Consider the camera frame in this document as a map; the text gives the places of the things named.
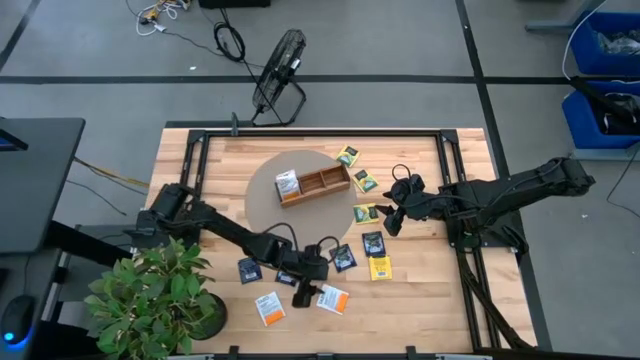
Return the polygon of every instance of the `computer mouse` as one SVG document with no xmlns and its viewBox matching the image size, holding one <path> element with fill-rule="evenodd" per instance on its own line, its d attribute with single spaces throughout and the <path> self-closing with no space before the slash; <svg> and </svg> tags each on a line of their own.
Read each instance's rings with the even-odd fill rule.
<svg viewBox="0 0 640 360">
<path fill-rule="evenodd" d="M 17 296 L 9 302 L 0 322 L 0 333 L 7 344 L 18 344 L 27 337 L 33 321 L 34 308 L 35 300 L 29 295 Z"/>
</svg>

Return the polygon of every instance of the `black fan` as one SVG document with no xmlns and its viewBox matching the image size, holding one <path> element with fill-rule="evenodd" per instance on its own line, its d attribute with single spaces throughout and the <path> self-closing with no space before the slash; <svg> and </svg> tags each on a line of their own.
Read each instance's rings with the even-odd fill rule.
<svg viewBox="0 0 640 360">
<path fill-rule="evenodd" d="M 264 67 L 262 75 L 260 75 L 256 90 L 253 92 L 253 105 L 256 107 L 256 113 L 253 115 L 253 118 L 251 118 L 251 123 L 254 126 L 287 126 L 296 120 L 302 105 L 307 101 L 307 95 L 294 81 L 293 77 L 300 66 L 302 50 L 304 50 L 306 45 L 307 42 L 304 34 L 297 29 L 288 30 L 282 39 L 280 39 L 278 46 L 273 50 L 267 65 Z M 257 125 L 255 120 L 258 115 L 273 108 L 282 90 L 284 90 L 289 83 L 293 84 L 302 95 L 302 100 L 300 100 L 300 104 L 298 104 L 291 118 L 283 122 L 278 116 L 280 123 Z"/>
</svg>

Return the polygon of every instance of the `wooden tray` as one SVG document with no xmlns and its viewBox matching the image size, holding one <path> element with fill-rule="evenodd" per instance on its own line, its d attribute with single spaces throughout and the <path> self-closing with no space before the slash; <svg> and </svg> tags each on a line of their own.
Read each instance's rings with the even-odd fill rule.
<svg viewBox="0 0 640 360">
<path fill-rule="evenodd" d="M 280 202 L 280 206 L 289 207 L 305 201 L 347 190 L 351 186 L 349 172 L 344 165 L 336 165 L 298 176 L 302 195 Z"/>
</svg>

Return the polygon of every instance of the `blue storage container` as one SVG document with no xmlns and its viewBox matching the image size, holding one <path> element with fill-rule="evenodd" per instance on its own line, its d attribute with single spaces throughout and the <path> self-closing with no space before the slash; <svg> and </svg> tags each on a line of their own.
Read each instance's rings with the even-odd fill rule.
<svg viewBox="0 0 640 360">
<path fill-rule="evenodd" d="M 603 94 L 618 92 L 640 96 L 640 83 L 590 81 L 589 84 Z M 578 149 L 626 149 L 640 141 L 640 135 L 605 135 L 600 132 L 589 101 L 578 91 L 564 100 L 562 109 Z"/>
<path fill-rule="evenodd" d="M 597 31 L 610 35 L 638 29 L 640 14 L 593 14 L 578 28 L 571 41 L 571 49 L 580 71 L 591 75 L 640 75 L 640 55 L 608 54 L 600 47 L 595 33 Z"/>
</svg>

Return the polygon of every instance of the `circular tan mat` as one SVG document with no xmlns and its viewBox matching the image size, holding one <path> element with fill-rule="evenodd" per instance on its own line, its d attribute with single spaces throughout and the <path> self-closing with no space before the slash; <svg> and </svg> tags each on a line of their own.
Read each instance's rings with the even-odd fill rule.
<svg viewBox="0 0 640 360">
<path fill-rule="evenodd" d="M 279 222 L 286 222 L 295 230 L 301 250 L 328 235 L 341 240 L 353 221 L 353 206 L 356 204 L 353 184 L 349 190 L 288 208 L 280 206 L 275 186 L 276 175 L 285 171 L 294 169 L 296 176 L 300 177 L 337 164 L 334 159 L 309 150 L 283 152 L 267 160 L 253 174 L 247 187 L 244 208 L 251 230 L 260 232 Z M 278 227 L 270 232 L 293 241 L 286 227 Z M 325 244 L 325 249 L 334 247 L 331 241 Z"/>
</svg>

